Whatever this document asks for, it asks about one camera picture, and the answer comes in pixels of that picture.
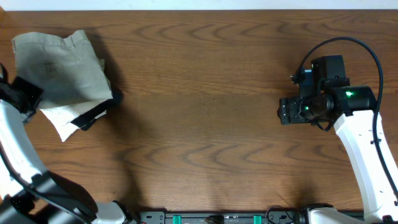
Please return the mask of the khaki shorts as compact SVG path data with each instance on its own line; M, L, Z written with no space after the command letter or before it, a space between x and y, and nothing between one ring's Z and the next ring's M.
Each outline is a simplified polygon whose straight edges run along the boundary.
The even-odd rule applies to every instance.
M62 38L29 32L13 38L17 76L43 89L41 109L112 98L85 31Z

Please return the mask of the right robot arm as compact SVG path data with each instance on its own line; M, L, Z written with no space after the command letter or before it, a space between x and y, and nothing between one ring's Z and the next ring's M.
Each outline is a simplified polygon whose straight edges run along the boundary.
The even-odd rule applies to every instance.
M312 60L311 68L291 76L298 96L281 98L277 115L283 125L309 123L334 129L343 143L361 193L363 223L397 223L397 164L389 149L376 98L368 86L352 86L343 57Z

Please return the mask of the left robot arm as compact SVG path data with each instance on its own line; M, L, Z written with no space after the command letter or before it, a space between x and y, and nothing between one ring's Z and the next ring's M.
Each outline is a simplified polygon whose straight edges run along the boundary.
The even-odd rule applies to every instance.
M24 125L42 89L1 68L1 223L131 223L118 201L95 202L80 185L49 171Z

